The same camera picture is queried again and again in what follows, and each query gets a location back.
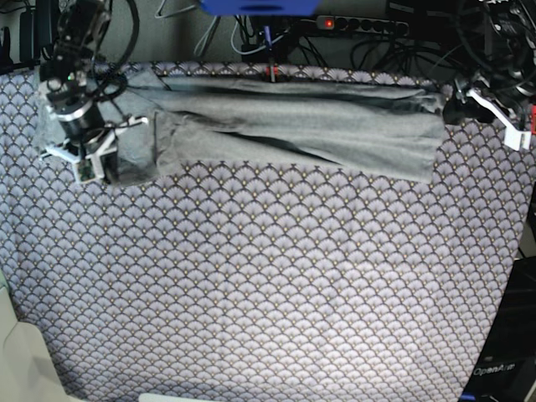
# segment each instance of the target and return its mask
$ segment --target gray cloth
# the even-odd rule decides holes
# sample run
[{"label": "gray cloth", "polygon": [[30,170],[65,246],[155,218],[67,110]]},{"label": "gray cloth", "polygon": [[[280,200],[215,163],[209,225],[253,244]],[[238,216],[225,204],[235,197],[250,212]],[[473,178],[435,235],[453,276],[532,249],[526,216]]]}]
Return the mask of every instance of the gray cloth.
[{"label": "gray cloth", "polygon": [[[129,86],[117,104],[134,116],[150,117],[151,123],[120,139],[124,184],[176,173],[184,160],[342,165],[429,183],[445,134],[443,96],[423,89],[212,78],[160,81],[149,70],[133,77]],[[106,120],[119,119],[109,104],[100,109]],[[35,145],[52,138],[50,128],[44,124],[38,130],[42,135]]]}]

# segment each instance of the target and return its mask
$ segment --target wire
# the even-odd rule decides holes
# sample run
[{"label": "wire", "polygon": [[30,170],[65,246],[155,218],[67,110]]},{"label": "wire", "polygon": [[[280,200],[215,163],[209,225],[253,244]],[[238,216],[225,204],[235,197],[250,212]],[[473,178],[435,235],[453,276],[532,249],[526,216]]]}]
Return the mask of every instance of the wire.
[{"label": "wire", "polygon": [[34,6],[22,6],[22,7],[13,8],[9,11],[0,11],[0,14],[10,14],[10,13],[14,13],[15,11],[34,9],[34,8],[35,8]]},{"label": "wire", "polygon": [[428,75],[432,74],[434,72],[434,70],[436,69],[436,67],[438,67],[441,64],[441,62],[447,60],[451,54],[455,53],[458,49],[460,49],[462,47],[463,47],[463,44],[458,44],[454,49],[451,49],[443,57],[441,57],[439,60],[437,60],[437,62],[432,66],[430,71],[428,71]]},{"label": "wire", "polygon": [[355,53],[358,51],[360,47],[364,46],[365,44],[382,44],[385,42],[389,42],[389,40],[388,39],[368,39],[368,40],[359,42],[358,44],[355,44],[352,47],[352,50],[350,51],[350,63],[352,63],[352,68],[354,70],[358,69],[357,65],[355,64]]},{"label": "wire", "polygon": [[378,65],[382,65],[383,63],[385,63],[388,59],[389,59],[389,54],[394,50],[394,48],[397,46],[397,41],[396,41],[396,36],[392,36],[392,38],[390,38],[390,45],[389,45],[389,48],[387,49],[387,52],[384,54],[384,57],[382,57],[378,63],[376,63],[373,67],[374,70],[377,69],[377,66]]},{"label": "wire", "polygon": [[193,11],[198,7],[198,4],[192,4],[191,6],[181,8],[180,10],[174,11],[174,12],[172,12],[170,14],[162,15],[162,10],[166,6],[167,2],[168,2],[168,0],[162,0],[162,2],[160,3],[160,7],[158,7],[158,10],[154,13],[154,18],[156,18],[156,19],[166,19],[166,18],[176,17],[176,16],[178,16],[180,14],[189,13],[190,11]]},{"label": "wire", "polygon": [[299,50],[302,51],[301,53],[303,54],[303,58],[305,59],[307,65],[311,65],[311,61],[309,60],[309,57],[307,56],[306,50],[308,50],[311,53],[312,53],[312,50],[306,48],[305,46],[303,46],[301,44],[298,45],[298,48],[299,48]]},{"label": "wire", "polygon": [[140,16],[137,11],[137,6],[134,0],[126,0],[128,7],[131,11],[132,17],[132,33],[130,41],[126,46],[125,52],[119,59],[119,61],[106,73],[103,81],[97,86],[97,89],[91,94],[92,97],[98,97],[99,94],[105,93],[106,87],[114,80],[114,77],[117,75],[121,67],[130,59],[134,48],[136,47],[137,38],[140,34]]},{"label": "wire", "polygon": [[480,65],[483,69],[491,72],[491,73],[494,73],[494,74],[498,74],[498,75],[502,75],[503,77],[506,76],[504,73],[502,73],[501,71],[498,71],[495,67],[491,66],[487,60],[485,60],[484,58],[480,57],[477,52],[475,52],[475,50],[473,49],[473,47],[471,46],[471,44],[469,44],[469,40],[467,39],[467,36],[465,35],[465,33],[463,32],[463,29],[461,28],[461,15],[463,13],[463,10],[466,6],[466,3],[467,3],[467,0],[459,0],[458,1],[458,7],[457,7],[457,10],[456,10],[456,16],[455,16],[455,19],[454,19],[454,28],[456,29],[456,33],[458,34],[458,37],[460,38],[460,41],[461,41],[461,44],[463,45],[463,47],[465,48],[466,52],[469,54],[469,56],[471,56],[471,58],[478,64]]},{"label": "wire", "polygon": [[[261,46],[259,46],[257,49],[253,49],[253,50],[250,50],[248,52],[242,52],[241,50],[238,50],[237,47],[236,47],[236,44],[235,44],[235,35],[236,35],[236,31],[238,30],[238,27],[239,27],[239,24],[236,23],[234,25],[234,29],[233,29],[233,33],[231,34],[231,47],[233,48],[233,50],[235,51],[235,53],[238,53],[242,56],[249,56],[251,54],[255,54],[255,53],[259,53],[259,52],[262,52],[264,49],[266,49],[266,45],[265,44],[262,44]],[[277,42],[279,42],[280,40],[282,40],[285,35],[288,33],[288,30],[285,31],[284,34],[282,34],[281,36],[278,36],[277,38],[275,38],[273,40],[273,44],[276,44]]]},{"label": "wire", "polygon": [[221,17],[218,17],[218,16],[214,17],[212,20],[212,23],[210,23],[209,25],[209,28],[205,31],[204,35],[195,45],[195,48],[193,49],[193,54],[196,57],[202,57],[207,51],[207,49],[209,48],[210,43],[212,42],[212,39],[214,38],[214,34],[216,33],[216,30],[218,29],[220,20],[221,20]]},{"label": "wire", "polygon": [[234,19],[236,19],[236,22],[240,25],[240,37],[242,38],[242,42],[250,44],[250,39],[255,37],[255,33],[250,33],[245,18],[243,21],[240,15],[235,15]]},{"label": "wire", "polygon": [[[113,7],[114,7],[114,2],[113,0],[110,0],[110,4],[108,6],[110,15],[112,15],[113,13]],[[90,68],[91,68],[91,73],[93,74],[93,79],[95,80],[95,83],[97,84],[97,86],[99,86],[99,75],[96,73],[96,70],[95,70],[95,62],[96,62],[96,58],[99,55],[99,51],[101,50],[101,45],[104,42],[104,38],[106,37],[106,34],[108,34],[109,28],[110,28],[110,21],[108,21],[108,23],[104,27],[104,30],[102,30],[101,36],[98,39],[96,39],[97,45],[95,47],[95,51],[93,52],[93,55],[91,56]]]},{"label": "wire", "polygon": [[52,58],[47,54],[46,48],[41,48],[41,55],[43,56],[43,59],[50,61]]},{"label": "wire", "polygon": [[[430,64],[434,64],[435,63],[434,60],[428,59],[428,58],[426,58],[425,56],[423,56],[422,54],[419,54],[419,53],[433,54],[433,55],[435,55],[437,57],[443,57],[444,56],[444,54],[438,49],[427,48],[427,47],[421,46],[421,45],[413,45],[413,46],[402,45],[402,47],[400,49],[395,50],[381,65],[376,65],[375,68],[378,68],[378,69],[383,68],[385,65],[388,65],[389,62],[391,62],[392,59],[394,59],[395,57],[400,56],[403,53],[406,53],[407,56],[409,56],[410,54],[413,54],[415,57],[418,57],[419,59],[423,59],[423,60],[429,62]],[[451,68],[451,69],[458,70],[458,71],[463,71],[465,69],[465,66],[460,61],[458,61],[456,59],[452,59],[450,55],[449,55],[448,58],[446,58],[443,61],[446,61],[447,63],[451,64],[451,67],[439,64],[444,68]]]},{"label": "wire", "polygon": [[[522,29],[524,29],[525,32],[531,36],[531,40],[533,41],[533,43],[536,44],[536,34],[534,34],[533,31],[531,31],[530,29],[528,29],[527,27],[525,27],[521,23],[516,23],[515,21],[510,21],[510,23],[512,25],[517,25],[517,26],[521,27]],[[507,87],[504,87],[504,88],[497,88],[497,89],[494,89],[494,90],[513,90],[514,88],[517,88],[517,87],[519,87],[521,85],[527,84],[534,77],[536,77],[536,68],[534,68],[534,70],[528,75],[527,78],[518,81],[516,84],[510,85],[510,86],[507,86]]]},{"label": "wire", "polygon": [[327,68],[327,62],[326,60],[322,57],[322,54],[318,51],[317,47],[314,45],[313,42],[311,42],[311,40],[307,37],[307,36],[304,36],[303,38],[305,38],[305,40],[309,43],[309,47],[311,48],[311,50],[315,53],[315,58],[317,59],[317,61],[319,61],[319,64],[322,64],[322,67],[326,67]]},{"label": "wire", "polygon": [[361,63],[359,63],[359,66],[355,68],[355,70],[361,70],[365,66],[365,62],[369,58],[369,56],[378,48],[377,44],[372,44],[370,48],[367,50],[367,53],[364,54],[363,58],[361,59]]}]

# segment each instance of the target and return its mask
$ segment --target scallop pattern fabric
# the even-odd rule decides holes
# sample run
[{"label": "scallop pattern fabric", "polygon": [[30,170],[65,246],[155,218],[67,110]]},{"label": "scallop pattern fabric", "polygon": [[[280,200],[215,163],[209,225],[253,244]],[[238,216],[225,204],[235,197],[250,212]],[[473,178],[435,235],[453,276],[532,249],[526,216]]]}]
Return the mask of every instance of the scallop pattern fabric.
[{"label": "scallop pattern fabric", "polygon": [[[150,67],[265,71],[129,71]],[[43,333],[69,394],[457,400],[497,313],[536,173],[534,155],[507,149],[497,126],[447,127],[431,185],[191,161],[139,187],[80,188],[67,166],[40,162],[31,147],[32,81],[0,78],[0,264],[19,318]]]}]

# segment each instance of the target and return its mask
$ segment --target blue object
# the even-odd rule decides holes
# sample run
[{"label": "blue object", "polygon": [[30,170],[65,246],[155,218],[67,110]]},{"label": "blue object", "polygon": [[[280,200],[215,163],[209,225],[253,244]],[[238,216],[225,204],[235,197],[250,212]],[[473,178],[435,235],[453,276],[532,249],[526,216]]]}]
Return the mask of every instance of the blue object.
[{"label": "blue object", "polygon": [[477,398],[471,394],[461,394],[460,400],[477,400]]},{"label": "blue object", "polygon": [[273,47],[273,43],[271,41],[271,30],[269,26],[265,26],[265,40],[266,44],[268,45],[268,49],[271,49]]},{"label": "blue object", "polygon": [[204,0],[213,15],[312,15],[320,0]]}]

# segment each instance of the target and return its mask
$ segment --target metal bracket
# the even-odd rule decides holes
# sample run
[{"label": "metal bracket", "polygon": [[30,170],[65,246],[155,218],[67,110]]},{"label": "metal bracket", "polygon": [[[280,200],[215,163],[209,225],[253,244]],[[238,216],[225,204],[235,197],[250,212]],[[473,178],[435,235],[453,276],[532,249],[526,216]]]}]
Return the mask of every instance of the metal bracket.
[{"label": "metal bracket", "polygon": [[506,126],[504,145],[515,151],[519,151],[521,147],[530,150],[531,131],[518,130],[497,105],[483,98],[477,90],[471,88],[466,93],[466,96],[474,99],[480,106],[488,109],[501,121],[502,124],[504,124],[504,126]]},{"label": "metal bracket", "polygon": [[[98,144],[94,144],[93,151],[88,152],[84,160],[80,158],[80,155],[75,155],[69,150],[69,140],[66,140],[60,145],[46,147],[45,152],[41,155],[41,159],[45,159],[46,157],[59,157],[70,163],[77,183],[87,184],[102,180],[106,178],[102,158],[117,152],[116,140],[121,134],[126,132],[129,128],[140,126],[141,124],[148,125],[149,119],[146,117],[131,117],[128,121],[119,126],[105,127],[105,129],[109,128],[110,130],[104,136],[104,139]],[[82,170],[88,172],[84,177],[80,175]]]}]

